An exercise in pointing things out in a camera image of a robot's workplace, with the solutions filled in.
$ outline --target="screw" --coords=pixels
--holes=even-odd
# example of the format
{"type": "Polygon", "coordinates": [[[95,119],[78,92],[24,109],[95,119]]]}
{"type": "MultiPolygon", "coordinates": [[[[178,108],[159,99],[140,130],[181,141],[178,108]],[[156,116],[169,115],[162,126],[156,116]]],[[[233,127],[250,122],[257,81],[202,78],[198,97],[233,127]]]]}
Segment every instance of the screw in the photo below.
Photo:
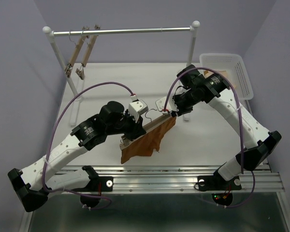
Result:
{"type": "Polygon", "coordinates": [[[111,180],[106,181],[106,186],[110,188],[113,186],[113,182],[111,180]]]}
{"type": "Polygon", "coordinates": [[[234,183],[236,186],[240,186],[241,185],[241,181],[239,179],[235,179],[234,183]]]}

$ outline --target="purple cable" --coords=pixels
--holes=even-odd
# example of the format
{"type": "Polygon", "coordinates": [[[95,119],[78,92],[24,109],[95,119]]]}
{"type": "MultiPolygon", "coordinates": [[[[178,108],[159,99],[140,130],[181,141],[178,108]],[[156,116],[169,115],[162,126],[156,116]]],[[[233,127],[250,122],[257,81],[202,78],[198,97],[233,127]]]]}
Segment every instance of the purple cable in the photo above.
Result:
{"type": "MultiPolygon", "coordinates": [[[[245,200],[243,200],[241,203],[235,204],[235,205],[226,206],[226,208],[237,208],[237,207],[240,207],[240,206],[242,206],[243,204],[245,204],[245,203],[247,203],[249,201],[249,199],[251,198],[251,196],[252,196],[252,194],[253,194],[253,192],[255,190],[255,186],[256,186],[256,178],[255,178],[255,175],[254,175],[253,171],[251,172],[251,174],[252,174],[253,182],[252,182],[252,189],[251,189],[251,192],[250,192],[249,196],[245,200]]],[[[216,203],[204,200],[202,198],[198,198],[198,199],[203,201],[203,202],[206,202],[206,203],[217,205],[216,203]]]]}
{"type": "MultiPolygon", "coordinates": [[[[76,100],[83,93],[87,92],[88,90],[90,90],[92,88],[95,88],[95,87],[98,87],[98,86],[104,86],[104,85],[118,85],[118,86],[122,86],[125,89],[127,89],[130,92],[131,95],[134,95],[134,93],[131,91],[131,89],[129,89],[127,86],[125,86],[125,85],[123,85],[121,83],[118,83],[118,82],[103,82],[103,83],[100,83],[100,84],[96,84],[96,85],[90,86],[90,87],[84,89],[82,92],[80,92],[76,96],[74,96],[72,98],[72,100],[64,108],[64,110],[60,114],[57,122],[54,125],[54,128],[52,130],[52,134],[51,134],[51,137],[50,137],[50,141],[49,141],[49,144],[48,144],[48,148],[47,148],[47,151],[46,151],[46,157],[45,158],[46,158],[47,161],[48,161],[49,156],[50,156],[50,152],[51,152],[51,148],[52,148],[52,144],[53,144],[53,140],[54,140],[54,136],[55,136],[56,129],[57,129],[58,124],[59,124],[60,120],[62,119],[63,115],[66,113],[67,109],[69,108],[69,106],[73,103],[74,100],[76,100]]],[[[43,172],[42,172],[42,186],[43,186],[43,190],[45,192],[49,192],[50,193],[50,192],[64,191],[64,192],[73,193],[73,194],[78,195],[78,196],[83,196],[83,197],[88,197],[88,198],[94,198],[94,199],[105,199],[105,200],[108,200],[109,201],[109,203],[107,205],[105,205],[103,207],[99,207],[99,208],[93,208],[93,209],[103,209],[103,208],[108,207],[112,203],[112,199],[110,199],[108,197],[92,196],[92,195],[82,194],[82,193],[79,193],[79,192],[76,192],[76,191],[73,191],[73,190],[63,189],[63,188],[60,188],[60,189],[59,188],[58,189],[52,189],[52,190],[47,189],[46,182],[45,182],[46,168],[47,168],[47,163],[45,162],[44,163],[44,166],[43,166],[43,172]]]]}
{"type": "Polygon", "coordinates": [[[171,88],[168,92],[168,95],[166,97],[166,101],[165,101],[165,104],[164,104],[164,109],[163,111],[166,111],[166,106],[167,106],[167,103],[169,101],[169,98],[170,98],[170,95],[171,95],[171,92],[176,84],[177,81],[179,81],[179,79],[189,73],[190,71],[193,71],[193,70],[207,70],[207,71],[210,71],[212,73],[216,73],[218,74],[219,76],[221,76],[226,82],[228,82],[228,84],[230,85],[230,88],[233,92],[233,95],[234,95],[234,98],[235,98],[235,102],[236,102],[236,107],[237,107],[237,111],[238,111],[238,120],[239,120],[239,124],[240,124],[240,143],[241,143],[241,172],[242,174],[244,174],[244,132],[243,132],[243,119],[242,119],[242,111],[240,109],[240,101],[238,100],[238,96],[236,94],[236,91],[235,91],[235,88],[232,86],[232,84],[230,83],[230,81],[225,78],[223,75],[221,75],[220,73],[218,73],[217,71],[215,70],[212,70],[212,69],[209,69],[209,68],[204,68],[204,67],[198,67],[198,68],[192,68],[192,69],[189,69],[185,72],[183,72],[182,74],[180,74],[178,76],[178,78],[176,78],[176,80],[173,82],[173,84],[171,85],[171,88]]]}

